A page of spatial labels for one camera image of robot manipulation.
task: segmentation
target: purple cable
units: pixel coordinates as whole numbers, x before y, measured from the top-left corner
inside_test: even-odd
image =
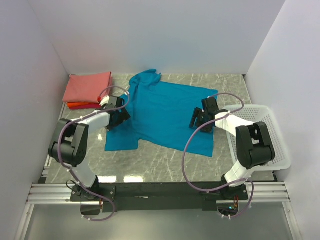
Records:
[[[195,190],[197,190],[197,191],[200,191],[200,192],[214,192],[214,191],[221,190],[221,189],[223,189],[223,188],[225,188],[225,187],[227,187],[227,186],[229,186],[229,185],[231,185],[231,184],[235,184],[235,183],[245,182],[245,181],[246,181],[245,178],[241,178],[241,179],[238,179],[238,180],[235,180],[235,181],[231,181],[231,182],[229,182],[229,183],[226,183],[226,184],[224,184],[224,185],[221,185],[221,186],[218,186],[218,187],[215,187],[215,188],[203,189],[203,188],[199,188],[199,187],[193,185],[193,184],[189,181],[189,179],[188,179],[188,177],[187,177],[187,174],[186,174],[186,170],[185,170],[185,157],[186,157],[187,149],[188,149],[188,147],[189,147],[189,145],[190,145],[190,142],[191,142],[192,139],[194,138],[194,136],[195,136],[202,128],[204,128],[205,126],[210,125],[210,124],[213,124],[213,123],[215,123],[216,121],[219,121],[219,120],[222,120],[222,119],[226,119],[228,116],[230,116],[230,114],[233,114],[233,113],[235,113],[235,112],[238,112],[238,111],[242,110],[242,109],[245,107],[244,101],[243,101],[240,97],[238,97],[238,96],[236,96],[236,95],[234,95],[234,94],[232,94],[232,93],[227,93],[227,92],[217,93],[217,94],[214,94],[214,95],[212,95],[212,96],[210,96],[210,97],[215,97],[215,96],[218,96],[218,95],[230,95],[230,96],[233,96],[233,97],[235,97],[236,99],[238,99],[238,100],[241,102],[242,106],[241,106],[240,108],[236,109],[236,110],[230,111],[229,113],[227,113],[227,114],[226,114],[225,116],[223,116],[223,117],[216,118],[216,119],[214,119],[214,120],[211,120],[211,121],[208,121],[208,122],[202,124],[200,127],[198,127],[198,128],[193,132],[193,134],[191,135],[191,137],[189,138],[188,142],[186,143],[186,145],[185,145],[185,147],[184,147],[184,151],[183,151],[183,154],[182,154],[182,162],[181,162],[181,169],[182,169],[183,177],[184,177],[186,183],[187,183],[190,187],[192,187],[193,189],[195,189]],[[239,214],[237,214],[237,215],[235,215],[235,216],[241,215],[241,214],[248,208],[248,206],[250,205],[250,203],[251,203],[251,201],[252,201],[253,194],[254,194],[254,191],[253,191],[253,190],[254,190],[254,183],[253,183],[251,180],[248,180],[248,182],[250,182],[250,183],[252,184],[252,192],[251,192],[251,196],[250,196],[249,202],[248,202],[247,206],[246,206]]]
[[[65,163],[64,163],[64,161],[63,161],[62,154],[61,154],[61,143],[62,143],[62,138],[63,138],[63,136],[64,136],[64,133],[65,133],[66,129],[67,129],[70,125],[76,124],[76,123],[81,122],[81,121],[86,120],[86,119],[89,119],[89,118],[91,118],[91,117],[93,117],[93,116],[95,116],[95,115],[101,114],[101,113],[107,113],[107,112],[110,112],[110,111],[116,111],[116,110],[123,109],[123,108],[125,108],[125,107],[128,105],[128,103],[130,102],[130,93],[129,93],[127,90],[125,90],[124,88],[120,87],[120,86],[108,86],[107,88],[105,88],[105,89],[100,93],[100,97],[101,97],[101,95],[104,93],[104,91],[106,91],[106,90],[108,90],[108,89],[113,89],[113,88],[119,88],[119,89],[121,89],[121,90],[124,91],[124,92],[126,93],[126,95],[128,96],[128,100],[127,100],[127,102],[126,102],[123,106],[121,106],[121,107],[115,107],[115,108],[112,108],[112,109],[104,109],[104,110],[100,110],[100,111],[98,111],[98,112],[93,112],[93,113],[90,113],[90,114],[88,114],[88,115],[86,115],[86,116],[84,116],[84,117],[81,117],[81,118],[78,118],[78,119],[73,120],[73,121],[71,121],[71,122],[68,122],[68,123],[63,127],[63,129],[61,130],[61,133],[60,133],[59,139],[58,139],[57,153],[58,153],[58,159],[59,159],[60,164],[61,164],[64,168],[66,168],[66,169],[68,169],[68,170],[70,171],[70,174],[73,176],[73,178],[75,179],[75,181],[79,183],[79,185],[83,188],[83,190],[85,190],[87,193],[89,193],[89,194],[91,194],[91,195],[93,195],[93,196],[96,196],[96,197],[98,197],[98,198],[101,198],[101,199],[109,202],[109,203],[112,205],[112,213],[111,213],[109,216],[105,217],[105,218],[94,219],[94,218],[89,218],[89,217],[87,217],[87,216],[84,216],[85,219],[88,219],[88,220],[94,221],[94,222],[101,222],[101,221],[105,221],[105,220],[110,219],[110,218],[115,214],[115,212],[116,212],[116,205],[115,205],[109,198],[107,198],[107,197],[105,197],[105,196],[102,196],[102,195],[99,195],[99,194],[97,194],[97,193],[95,193],[95,192],[90,191],[89,189],[86,188],[86,186],[84,186],[84,185],[80,182],[80,180],[77,178],[77,176],[75,175],[75,173],[73,172],[73,170],[71,169],[71,167],[65,165]]]

